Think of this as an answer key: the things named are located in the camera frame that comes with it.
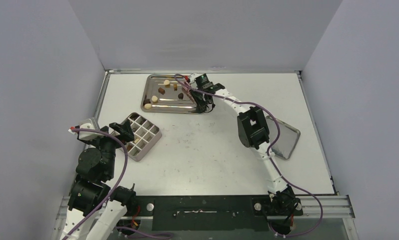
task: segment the tabletop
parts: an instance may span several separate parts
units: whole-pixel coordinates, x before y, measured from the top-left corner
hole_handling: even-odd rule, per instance
[[[140,196],[263,195],[267,193],[263,163],[238,138],[237,119],[215,100],[210,113],[143,112],[141,100],[150,74],[110,74],[98,117],[100,127],[121,123],[139,113],[162,132],[162,138],[139,162],[129,158],[120,183]],[[334,194],[302,87],[296,73],[208,73],[241,101],[255,102],[276,118],[300,130],[290,159],[276,157],[282,174],[314,194]],[[116,151],[115,184],[124,163]],[[296,194],[304,194],[294,189]]]

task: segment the food item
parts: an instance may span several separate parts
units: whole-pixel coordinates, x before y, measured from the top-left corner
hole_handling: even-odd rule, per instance
[[[143,105],[145,105],[145,104],[150,104],[150,103],[151,103],[151,101],[150,101],[149,98],[143,100]]]
[[[147,103],[147,104],[143,105],[143,107],[144,107],[145,109],[150,109],[150,108],[153,107],[153,105],[152,105],[151,103]]]
[[[160,87],[160,88],[158,89],[158,92],[159,92],[160,94],[164,95],[164,94],[166,93],[166,90],[164,90],[162,87]]]

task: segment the metal tray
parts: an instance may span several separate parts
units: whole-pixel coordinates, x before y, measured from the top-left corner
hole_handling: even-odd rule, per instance
[[[170,86],[164,86],[164,81],[169,80]],[[164,94],[159,93],[159,88],[165,90]],[[175,81],[173,75],[152,74],[146,79],[145,89],[143,90],[140,108],[144,112],[152,113],[177,113],[177,114],[196,114],[197,104],[192,101],[182,90],[182,86]],[[183,93],[183,99],[179,99],[178,95]],[[144,108],[144,100],[157,96],[158,101],[152,102],[150,109]]]

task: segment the gray backdrop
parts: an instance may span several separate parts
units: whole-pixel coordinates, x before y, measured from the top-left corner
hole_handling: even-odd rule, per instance
[[[362,240],[399,240],[399,0],[344,0],[303,73]]]
[[[50,239],[103,77],[67,0],[0,0],[0,240]]]
[[[69,0],[106,69],[302,70],[341,0]]]

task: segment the purple hose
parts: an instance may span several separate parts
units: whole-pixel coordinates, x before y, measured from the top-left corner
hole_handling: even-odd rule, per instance
[[[151,239],[171,239],[173,238],[173,233],[171,232],[160,232],[160,233],[153,233],[153,234],[148,234],[145,232],[138,231],[136,229],[127,227],[127,226],[116,226],[115,229],[123,229],[123,230],[130,230],[132,232],[135,232],[137,234],[143,235],[143,236],[127,236],[130,239],[142,239],[142,238],[151,238]]]
[[[182,83],[177,79],[177,77],[182,77],[182,78],[185,78],[185,77],[184,77],[183,75],[181,75],[181,74],[175,74],[175,75],[174,75],[174,80],[176,80],[176,82],[178,82],[179,84],[182,84]],[[224,99],[224,97],[222,97],[222,96],[219,96],[219,95],[216,95],[216,94],[212,94],[212,93],[208,93],[208,92],[205,92],[205,91],[201,91],[201,90],[198,90],[198,89],[194,89],[194,88],[192,88],[192,87],[190,87],[190,86],[187,86],[187,85],[185,85],[185,84],[184,84],[183,86],[186,87],[186,88],[188,88],[188,89],[190,89],[190,90],[192,90],[192,91],[195,91],[195,92],[198,92],[198,93],[201,93],[201,94],[205,94],[205,95],[208,95],[208,96],[216,97],[216,98],[219,98],[219,99]],[[300,232],[300,233],[295,233],[295,234],[292,234],[292,235],[287,235],[287,236],[285,236],[285,237],[287,237],[287,238],[292,238],[292,237],[297,237],[297,236],[301,236],[301,235],[305,235],[305,234],[310,233],[310,232],[313,231],[315,228],[317,228],[317,227],[320,225],[320,223],[322,222],[322,219],[323,219],[323,206],[322,206],[322,203],[320,202],[320,200],[317,198],[316,195],[314,195],[313,193],[311,193],[311,192],[309,192],[309,191],[307,191],[307,190],[305,190],[305,189],[303,189],[303,188],[301,188],[301,187],[299,187],[299,186],[296,186],[296,185],[292,184],[290,181],[288,181],[288,179],[286,179],[286,178],[282,175],[282,172],[279,170],[278,166],[276,166],[275,161],[273,161],[273,159],[270,157],[270,154],[269,154],[270,149],[271,149],[272,146],[276,143],[276,141],[278,141],[279,136],[281,135],[281,129],[280,129],[280,127],[279,127],[278,121],[277,121],[276,118],[273,116],[273,114],[270,113],[270,111],[268,111],[267,109],[265,109],[265,108],[262,107],[261,105],[258,105],[257,103],[250,102],[250,101],[235,101],[235,100],[233,100],[233,99],[231,99],[231,98],[228,98],[228,97],[226,98],[226,100],[229,100],[229,101],[231,101],[231,102],[233,102],[233,103],[235,103],[235,104],[249,104],[249,105],[254,105],[254,106],[256,106],[256,107],[259,107],[260,109],[262,109],[263,111],[265,111],[265,112],[273,119],[274,124],[276,125],[276,128],[277,128],[277,136],[276,136],[276,138],[274,139],[274,141],[272,141],[272,142],[270,143],[270,145],[268,146],[268,148],[267,148],[267,156],[269,156],[269,159],[270,159],[270,161],[271,161],[271,164],[273,164],[273,167],[276,169],[277,173],[280,175],[280,177],[281,177],[287,184],[289,184],[289,185],[291,185],[292,187],[294,187],[294,188],[296,188],[296,189],[298,189],[298,190],[300,190],[300,191],[303,191],[303,192],[307,193],[308,195],[312,196],[314,199],[316,199],[316,201],[317,201],[317,203],[319,204],[319,207],[320,207],[320,217],[319,217],[319,220],[317,221],[317,223],[316,223],[312,228],[310,228],[310,229],[307,230],[307,231],[303,231],[303,232]]]
[[[91,133],[97,133],[97,134],[102,134],[106,137],[111,138],[112,140],[116,141],[124,151],[124,165],[123,165],[123,170],[121,171],[120,176],[117,179],[117,182],[115,182],[115,185],[111,188],[109,193],[104,197],[104,199],[88,214],[86,215],[78,224],[76,224],[68,233],[67,235],[71,235],[76,229],[78,229],[92,214],[94,214],[98,209],[100,209],[103,204],[108,200],[108,198],[113,194],[114,190],[119,186],[120,182],[122,181],[123,175],[126,172],[126,167],[128,166],[128,150],[126,149],[125,145],[115,136],[109,134],[108,132],[100,131],[100,130],[95,130],[95,129],[86,129],[86,128],[74,128],[71,130],[74,133],[78,132],[91,132]]]

